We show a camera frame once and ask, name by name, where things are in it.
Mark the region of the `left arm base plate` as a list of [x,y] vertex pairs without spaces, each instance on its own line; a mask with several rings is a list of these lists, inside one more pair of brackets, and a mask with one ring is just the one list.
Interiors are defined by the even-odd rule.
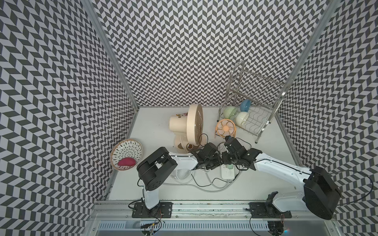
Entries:
[[152,209],[147,209],[143,202],[137,202],[132,208],[132,218],[171,218],[172,202],[159,202]]

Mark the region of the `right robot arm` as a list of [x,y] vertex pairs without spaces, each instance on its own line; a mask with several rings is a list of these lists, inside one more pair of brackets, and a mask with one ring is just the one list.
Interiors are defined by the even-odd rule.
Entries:
[[310,169],[280,161],[258,149],[246,149],[231,136],[225,137],[224,146],[227,151],[222,157],[225,160],[241,165],[244,170],[271,174],[295,187],[294,192],[271,193],[266,201],[268,205],[273,205],[280,212],[310,211],[324,220],[333,218],[342,194],[324,168],[317,166]]

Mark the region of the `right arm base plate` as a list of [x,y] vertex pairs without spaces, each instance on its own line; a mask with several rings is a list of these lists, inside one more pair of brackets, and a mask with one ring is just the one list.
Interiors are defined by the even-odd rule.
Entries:
[[246,209],[251,213],[252,218],[262,219],[290,219],[292,214],[290,211],[281,212],[272,204],[266,205],[264,202],[250,202]]

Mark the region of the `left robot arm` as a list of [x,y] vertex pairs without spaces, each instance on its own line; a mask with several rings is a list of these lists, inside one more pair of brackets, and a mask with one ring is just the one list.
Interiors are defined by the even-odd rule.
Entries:
[[189,153],[173,153],[160,147],[137,166],[143,181],[143,203],[151,210],[159,204],[158,188],[176,170],[213,170],[222,165],[221,155],[213,143]]

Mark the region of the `white power strip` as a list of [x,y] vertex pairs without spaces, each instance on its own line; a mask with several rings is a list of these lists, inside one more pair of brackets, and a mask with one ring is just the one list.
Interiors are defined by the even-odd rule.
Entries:
[[228,170],[225,165],[231,165],[231,164],[223,164],[221,167],[220,167],[220,171],[221,171],[221,178],[225,181],[231,181],[235,178],[235,170],[233,171],[230,171]]

